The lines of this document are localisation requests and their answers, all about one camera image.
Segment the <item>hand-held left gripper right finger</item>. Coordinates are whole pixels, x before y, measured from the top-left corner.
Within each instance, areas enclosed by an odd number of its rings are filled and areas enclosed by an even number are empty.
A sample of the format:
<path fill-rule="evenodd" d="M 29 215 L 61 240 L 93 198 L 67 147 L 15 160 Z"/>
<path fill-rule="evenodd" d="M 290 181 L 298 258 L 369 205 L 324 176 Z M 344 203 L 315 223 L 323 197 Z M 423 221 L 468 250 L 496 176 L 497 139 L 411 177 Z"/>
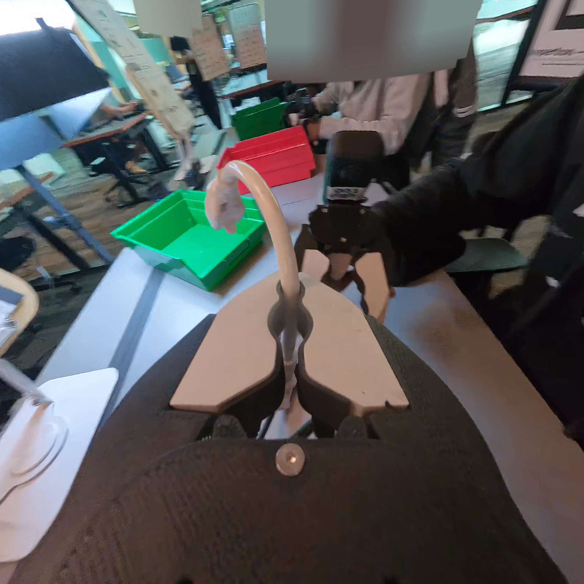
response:
<path fill-rule="evenodd" d="M 372 325 L 360 308 L 301 273 L 297 394 L 302 407 L 334 430 L 349 416 L 366 418 L 409 401 Z"/>

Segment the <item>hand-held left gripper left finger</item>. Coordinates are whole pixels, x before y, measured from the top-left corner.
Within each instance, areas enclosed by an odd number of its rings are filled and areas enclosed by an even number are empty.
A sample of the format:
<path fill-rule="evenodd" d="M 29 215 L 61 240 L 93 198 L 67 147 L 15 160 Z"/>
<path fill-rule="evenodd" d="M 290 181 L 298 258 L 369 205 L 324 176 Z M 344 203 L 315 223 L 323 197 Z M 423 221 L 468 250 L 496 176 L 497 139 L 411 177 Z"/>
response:
<path fill-rule="evenodd" d="M 258 432 L 286 392 L 280 279 L 263 279 L 215 315 L 170 400 L 178 411 L 231 415 Z"/>

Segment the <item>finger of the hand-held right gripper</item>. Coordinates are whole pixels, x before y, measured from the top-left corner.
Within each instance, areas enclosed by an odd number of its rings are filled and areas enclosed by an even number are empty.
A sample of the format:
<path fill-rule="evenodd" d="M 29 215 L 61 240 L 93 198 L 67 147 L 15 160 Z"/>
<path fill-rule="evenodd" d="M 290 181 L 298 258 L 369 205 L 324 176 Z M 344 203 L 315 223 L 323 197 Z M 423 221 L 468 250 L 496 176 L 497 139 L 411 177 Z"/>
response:
<path fill-rule="evenodd" d="M 386 268 L 380 252 L 363 253 L 353 260 L 354 282 L 361 293 L 360 307 L 369 317 L 385 323 L 390 301 L 395 297 L 391 267 Z"/>
<path fill-rule="evenodd" d="M 310 226 L 303 224 L 294 243 L 298 272 L 321 280 L 330 267 L 330 259 L 323 252 L 324 245 L 314 237 Z"/>

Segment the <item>person's right forearm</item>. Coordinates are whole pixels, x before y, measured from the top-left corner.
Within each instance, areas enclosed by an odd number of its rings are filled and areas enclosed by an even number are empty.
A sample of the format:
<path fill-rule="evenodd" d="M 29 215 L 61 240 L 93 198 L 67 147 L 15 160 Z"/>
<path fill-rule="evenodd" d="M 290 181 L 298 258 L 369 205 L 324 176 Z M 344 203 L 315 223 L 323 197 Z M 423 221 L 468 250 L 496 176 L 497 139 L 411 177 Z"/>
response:
<path fill-rule="evenodd" d="M 465 251 L 461 231 L 518 219 L 520 183 L 494 160 L 471 154 L 373 204 L 393 252 L 391 284 L 410 285 L 458 259 Z"/>

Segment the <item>red plastic bin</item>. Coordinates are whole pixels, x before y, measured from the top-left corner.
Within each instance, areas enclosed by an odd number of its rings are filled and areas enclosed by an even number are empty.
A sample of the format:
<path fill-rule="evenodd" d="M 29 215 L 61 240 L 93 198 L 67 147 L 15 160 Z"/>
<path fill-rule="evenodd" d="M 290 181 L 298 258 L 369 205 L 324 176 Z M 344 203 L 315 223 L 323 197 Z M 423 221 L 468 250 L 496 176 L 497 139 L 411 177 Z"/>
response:
<path fill-rule="evenodd" d="M 225 149 L 216 168 L 237 160 L 252 166 L 269 187 L 310 179 L 316 169 L 311 145 L 301 126 L 239 141 Z"/>

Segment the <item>dark green chair seat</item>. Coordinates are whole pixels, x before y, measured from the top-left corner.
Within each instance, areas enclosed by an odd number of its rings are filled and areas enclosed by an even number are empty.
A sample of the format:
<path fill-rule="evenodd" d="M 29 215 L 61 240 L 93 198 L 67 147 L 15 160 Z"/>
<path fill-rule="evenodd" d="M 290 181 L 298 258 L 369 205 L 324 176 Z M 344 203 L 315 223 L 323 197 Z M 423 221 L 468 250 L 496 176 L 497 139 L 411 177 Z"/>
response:
<path fill-rule="evenodd" d="M 467 238 L 463 254 L 444 269 L 448 274 L 497 274 L 525 269 L 527 259 L 503 238 Z"/>

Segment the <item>green plastic bin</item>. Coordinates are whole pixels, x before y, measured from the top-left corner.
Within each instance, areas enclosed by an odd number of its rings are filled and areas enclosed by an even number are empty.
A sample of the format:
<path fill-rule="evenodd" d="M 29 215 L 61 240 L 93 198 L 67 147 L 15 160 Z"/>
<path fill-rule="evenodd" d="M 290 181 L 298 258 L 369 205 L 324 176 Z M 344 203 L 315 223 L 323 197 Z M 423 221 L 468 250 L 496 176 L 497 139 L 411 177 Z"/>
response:
<path fill-rule="evenodd" d="M 267 229 L 257 204 L 243 197 L 244 215 L 235 233 L 215 230 L 205 198 L 204 192 L 178 190 L 110 234 L 150 267 L 213 291 L 261 246 Z"/>
<path fill-rule="evenodd" d="M 289 104 L 288 101 L 273 98 L 246 107 L 231 116 L 231 126 L 240 141 L 280 131 L 287 127 L 284 118 Z"/>

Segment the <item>person's black jacket torso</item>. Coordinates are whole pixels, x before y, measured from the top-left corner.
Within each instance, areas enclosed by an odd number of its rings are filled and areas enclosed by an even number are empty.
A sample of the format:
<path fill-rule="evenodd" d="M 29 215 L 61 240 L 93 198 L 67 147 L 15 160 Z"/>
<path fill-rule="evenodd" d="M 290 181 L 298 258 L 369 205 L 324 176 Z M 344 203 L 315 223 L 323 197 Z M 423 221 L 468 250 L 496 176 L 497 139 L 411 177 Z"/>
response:
<path fill-rule="evenodd" d="M 559 123 L 547 227 L 522 284 L 482 314 L 583 449 L 583 76 L 565 90 L 573 108 Z"/>

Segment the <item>curved wooden chair back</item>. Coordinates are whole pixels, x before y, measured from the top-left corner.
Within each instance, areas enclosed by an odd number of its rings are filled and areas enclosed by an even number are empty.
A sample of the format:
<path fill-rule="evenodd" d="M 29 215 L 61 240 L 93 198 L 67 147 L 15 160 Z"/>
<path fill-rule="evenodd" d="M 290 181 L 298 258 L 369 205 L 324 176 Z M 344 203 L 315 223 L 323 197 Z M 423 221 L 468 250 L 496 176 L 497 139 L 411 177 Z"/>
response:
<path fill-rule="evenodd" d="M 34 288 L 20 277 L 1 269 L 1 288 L 20 296 L 9 317 L 1 318 L 1 357 L 32 324 L 39 310 L 39 296 Z"/>

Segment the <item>small printed poster board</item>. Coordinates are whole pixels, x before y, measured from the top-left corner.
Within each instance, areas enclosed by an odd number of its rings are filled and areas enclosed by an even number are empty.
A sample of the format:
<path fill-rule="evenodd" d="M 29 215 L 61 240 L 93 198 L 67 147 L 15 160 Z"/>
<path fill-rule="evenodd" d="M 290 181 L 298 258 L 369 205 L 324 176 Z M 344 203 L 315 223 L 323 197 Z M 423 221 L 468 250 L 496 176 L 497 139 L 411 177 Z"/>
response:
<path fill-rule="evenodd" d="M 267 54 L 262 33 L 260 10 L 257 2 L 231 6 L 228 21 L 241 69 L 267 64 Z"/>
<path fill-rule="evenodd" d="M 189 45 L 201 79 L 208 82 L 229 74 L 230 65 L 213 15 L 203 15 L 201 26 L 200 30 L 192 30 Z"/>

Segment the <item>orange top desk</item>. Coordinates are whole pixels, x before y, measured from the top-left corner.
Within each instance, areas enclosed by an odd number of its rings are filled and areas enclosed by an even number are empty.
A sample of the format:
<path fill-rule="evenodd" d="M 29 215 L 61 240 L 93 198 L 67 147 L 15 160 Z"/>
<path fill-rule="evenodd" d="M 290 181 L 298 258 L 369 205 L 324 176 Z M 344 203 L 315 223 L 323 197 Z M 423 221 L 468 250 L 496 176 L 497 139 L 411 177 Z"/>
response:
<path fill-rule="evenodd" d="M 90 177 L 106 176 L 114 179 L 113 186 L 105 194 L 107 201 L 111 201 L 114 190 L 121 189 L 127 194 L 128 200 L 119 201 L 118 208 L 133 207 L 148 200 L 138 192 L 136 186 L 147 186 L 151 173 L 147 171 L 146 175 L 138 175 L 126 169 L 126 158 L 133 157 L 130 150 L 136 144 L 142 144 L 154 161 L 154 173 L 171 169 L 150 131 L 154 120 L 149 112 L 127 115 L 80 132 L 65 142 L 61 149 L 73 150 Z"/>

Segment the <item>tall printed poster board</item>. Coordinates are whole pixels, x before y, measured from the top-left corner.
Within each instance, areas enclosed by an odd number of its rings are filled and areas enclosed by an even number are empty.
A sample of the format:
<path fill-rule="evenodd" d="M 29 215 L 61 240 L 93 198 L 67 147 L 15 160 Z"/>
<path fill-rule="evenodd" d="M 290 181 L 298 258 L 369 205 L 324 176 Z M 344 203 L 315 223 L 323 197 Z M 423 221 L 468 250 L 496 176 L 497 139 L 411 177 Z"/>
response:
<path fill-rule="evenodd" d="M 186 187 L 186 177 L 199 161 L 190 140 L 195 120 L 186 102 L 108 1 L 69 3 L 124 61 L 128 79 L 140 92 L 150 112 L 174 139 L 180 164 L 168 187 L 171 190 Z"/>

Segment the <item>grey blue panel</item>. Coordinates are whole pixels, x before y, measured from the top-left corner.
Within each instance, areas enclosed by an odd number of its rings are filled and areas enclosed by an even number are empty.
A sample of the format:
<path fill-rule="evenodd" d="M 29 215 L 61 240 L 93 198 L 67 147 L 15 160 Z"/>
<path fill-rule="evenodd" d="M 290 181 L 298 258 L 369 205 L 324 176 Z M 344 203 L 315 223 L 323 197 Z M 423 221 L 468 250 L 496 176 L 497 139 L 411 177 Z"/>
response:
<path fill-rule="evenodd" d="M 69 142 L 89 123 L 110 88 L 101 89 L 43 110 L 1 122 L 1 171 L 47 154 Z"/>

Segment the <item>black flat panel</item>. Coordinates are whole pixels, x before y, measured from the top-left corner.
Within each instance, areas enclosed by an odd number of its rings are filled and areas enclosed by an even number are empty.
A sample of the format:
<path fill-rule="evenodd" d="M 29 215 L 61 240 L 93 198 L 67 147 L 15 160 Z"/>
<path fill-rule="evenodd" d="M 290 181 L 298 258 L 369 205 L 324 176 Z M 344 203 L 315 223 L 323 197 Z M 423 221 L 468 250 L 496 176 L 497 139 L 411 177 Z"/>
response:
<path fill-rule="evenodd" d="M 109 89 L 77 36 L 47 24 L 1 35 L 1 121 Z"/>

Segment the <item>white wall poster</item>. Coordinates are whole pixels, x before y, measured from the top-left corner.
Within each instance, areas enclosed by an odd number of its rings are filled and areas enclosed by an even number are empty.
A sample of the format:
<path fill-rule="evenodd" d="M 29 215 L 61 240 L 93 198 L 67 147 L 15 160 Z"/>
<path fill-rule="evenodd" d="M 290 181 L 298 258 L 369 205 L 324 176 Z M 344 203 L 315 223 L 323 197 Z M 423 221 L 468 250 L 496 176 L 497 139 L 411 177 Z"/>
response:
<path fill-rule="evenodd" d="M 583 74 L 583 1 L 544 1 L 519 69 L 526 78 Z"/>

